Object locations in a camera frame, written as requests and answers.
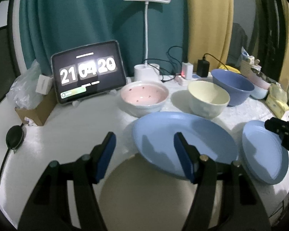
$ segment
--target plate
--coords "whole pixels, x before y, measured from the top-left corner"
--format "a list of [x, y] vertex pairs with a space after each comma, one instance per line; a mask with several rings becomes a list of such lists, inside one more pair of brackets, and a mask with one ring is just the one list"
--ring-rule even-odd
[[243, 159], [250, 173], [260, 182], [280, 183], [288, 171], [288, 151], [281, 139], [264, 128], [262, 121], [250, 121], [243, 128]]
[[173, 175], [185, 178], [173, 145], [176, 132], [187, 142], [217, 162], [230, 164], [238, 158], [238, 148], [230, 134], [202, 117], [180, 112], [157, 112], [136, 120], [133, 139], [151, 164]]

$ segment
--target desk lamp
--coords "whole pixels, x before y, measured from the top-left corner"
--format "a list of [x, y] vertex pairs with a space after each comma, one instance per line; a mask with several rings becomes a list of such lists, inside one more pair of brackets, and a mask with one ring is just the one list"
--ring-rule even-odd
[[144, 64], [134, 66], [135, 81], [159, 81], [159, 65], [148, 65], [148, 5], [149, 2], [170, 3], [171, 0], [124, 0], [124, 1], [142, 1], [145, 2], [144, 7], [144, 25], [145, 25], [145, 61]]

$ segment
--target digital clock display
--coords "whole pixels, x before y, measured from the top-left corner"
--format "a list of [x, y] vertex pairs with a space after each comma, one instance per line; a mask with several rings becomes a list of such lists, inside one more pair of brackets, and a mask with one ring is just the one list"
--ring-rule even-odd
[[126, 77], [116, 41], [82, 46], [51, 58], [59, 103], [122, 87]]

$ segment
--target black oval object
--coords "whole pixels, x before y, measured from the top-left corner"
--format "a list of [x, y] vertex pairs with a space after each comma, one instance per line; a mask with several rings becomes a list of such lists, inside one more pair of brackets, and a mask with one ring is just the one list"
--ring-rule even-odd
[[17, 149], [22, 144], [22, 141], [24, 140], [24, 131], [22, 130], [22, 127], [19, 125], [15, 125], [11, 127], [5, 138], [6, 145], [8, 146], [8, 149]]

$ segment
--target blue plate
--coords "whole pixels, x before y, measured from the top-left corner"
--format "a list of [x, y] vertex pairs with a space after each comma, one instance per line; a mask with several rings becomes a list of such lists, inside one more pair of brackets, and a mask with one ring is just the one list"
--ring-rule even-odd
[[238, 148], [226, 130], [199, 116], [180, 112], [148, 114], [135, 122], [135, 144], [150, 163], [160, 169], [185, 177], [173, 145], [176, 132], [182, 132], [187, 142], [197, 147], [200, 154], [230, 164], [238, 158]]
[[243, 159], [251, 174], [260, 182], [280, 183], [289, 166], [288, 151], [281, 139], [264, 128], [264, 122], [246, 123], [242, 135]]

